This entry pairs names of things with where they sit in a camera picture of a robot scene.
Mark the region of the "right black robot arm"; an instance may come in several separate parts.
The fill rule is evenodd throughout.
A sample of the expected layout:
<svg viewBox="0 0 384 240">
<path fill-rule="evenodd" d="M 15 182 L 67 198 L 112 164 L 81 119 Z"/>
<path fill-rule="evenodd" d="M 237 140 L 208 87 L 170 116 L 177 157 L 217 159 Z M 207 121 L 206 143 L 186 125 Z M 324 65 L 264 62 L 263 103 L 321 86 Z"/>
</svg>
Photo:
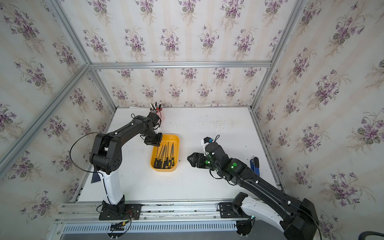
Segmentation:
<svg viewBox="0 0 384 240">
<path fill-rule="evenodd" d="M 232 201 L 232 212 L 246 221 L 238 225 L 252 226 L 254 219 L 261 220 L 280 230 L 288 240 L 312 240 L 318 228 L 314 204 L 308 199 L 293 198 L 257 175 L 236 158 L 230 158 L 223 148 L 210 138 L 202 141 L 203 153 L 193 153 L 187 160 L 193 168 L 217 172 L 220 179 L 237 185 L 256 197 L 238 193 Z"/>
</svg>

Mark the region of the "yellow plastic storage tray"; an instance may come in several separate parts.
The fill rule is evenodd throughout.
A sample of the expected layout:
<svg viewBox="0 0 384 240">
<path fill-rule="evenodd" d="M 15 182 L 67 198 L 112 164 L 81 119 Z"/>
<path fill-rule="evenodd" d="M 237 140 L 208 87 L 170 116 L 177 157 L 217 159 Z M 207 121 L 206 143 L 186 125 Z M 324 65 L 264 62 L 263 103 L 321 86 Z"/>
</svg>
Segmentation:
<svg viewBox="0 0 384 240">
<path fill-rule="evenodd" d="M 179 162 L 180 139 L 177 135 L 164 134 L 159 147 L 154 147 L 150 166 L 157 172 L 172 172 Z"/>
</svg>

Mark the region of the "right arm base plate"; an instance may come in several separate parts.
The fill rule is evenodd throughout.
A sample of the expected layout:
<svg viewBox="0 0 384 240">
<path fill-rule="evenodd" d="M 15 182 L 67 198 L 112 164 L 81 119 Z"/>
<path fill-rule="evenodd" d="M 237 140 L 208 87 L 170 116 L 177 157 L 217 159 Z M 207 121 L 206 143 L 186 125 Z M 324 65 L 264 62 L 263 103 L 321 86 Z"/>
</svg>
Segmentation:
<svg viewBox="0 0 384 240">
<path fill-rule="evenodd" d="M 231 202 L 221 202 L 217 204 L 217 211 L 221 219 L 248 219 L 241 208 L 234 206 Z"/>
</svg>

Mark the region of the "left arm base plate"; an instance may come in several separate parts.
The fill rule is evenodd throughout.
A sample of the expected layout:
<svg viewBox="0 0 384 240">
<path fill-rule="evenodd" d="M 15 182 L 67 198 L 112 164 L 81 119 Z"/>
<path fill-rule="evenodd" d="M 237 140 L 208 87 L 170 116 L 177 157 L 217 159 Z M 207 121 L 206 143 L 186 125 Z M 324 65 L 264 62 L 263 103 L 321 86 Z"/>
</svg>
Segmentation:
<svg viewBox="0 0 384 240">
<path fill-rule="evenodd" d="M 110 205 L 103 201 L 99 221 L 138 220 L 142 206 L 141 204 L 126 204 L 123 200 L 117 205 Z"/>
</svg>

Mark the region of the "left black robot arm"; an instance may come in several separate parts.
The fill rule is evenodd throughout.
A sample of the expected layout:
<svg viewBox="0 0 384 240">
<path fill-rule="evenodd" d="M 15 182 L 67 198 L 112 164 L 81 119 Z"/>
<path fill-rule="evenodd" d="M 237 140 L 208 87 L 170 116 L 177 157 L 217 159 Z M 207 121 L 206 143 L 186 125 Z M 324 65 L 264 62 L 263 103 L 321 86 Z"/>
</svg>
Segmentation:
<svg viewBox="0 0 384 240">
<path fill-rule="evenodd" d="M 107 134 L 97 134 L 90 155 L 95 174 L 100 176 L 104 189 L 102 206 L 109 211 L 125 212 L 125 196 L 122 193 L 119 167 L 123 161 L 122 147 L 132 138 L 140 135 L 147 146 L 159 147 L 162 133 L 156 132 L 161 126 L 161 117 L 150 112 L 146 117 L 137 115 L 123 127 Z"/>
</svg>

